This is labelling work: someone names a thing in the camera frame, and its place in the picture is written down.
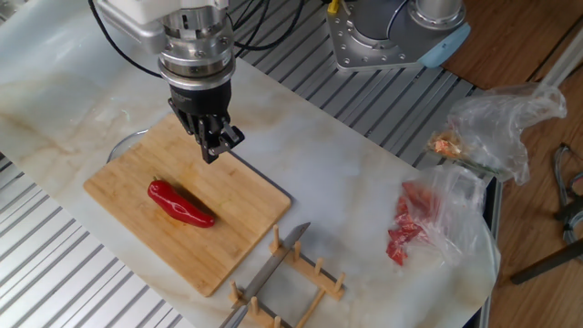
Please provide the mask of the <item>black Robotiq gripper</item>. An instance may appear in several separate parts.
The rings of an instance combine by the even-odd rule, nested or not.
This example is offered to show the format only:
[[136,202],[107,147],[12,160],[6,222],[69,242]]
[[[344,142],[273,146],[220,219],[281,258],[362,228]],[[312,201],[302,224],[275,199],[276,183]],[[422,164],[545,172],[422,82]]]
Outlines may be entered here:
[[169,103],[173,111],[184,129],[196,139],[206,163],[212,163],[220,154],[231,151],[245,139],[237,127],[230,125],[229,80],[205,90],[170,86],[170,94]]

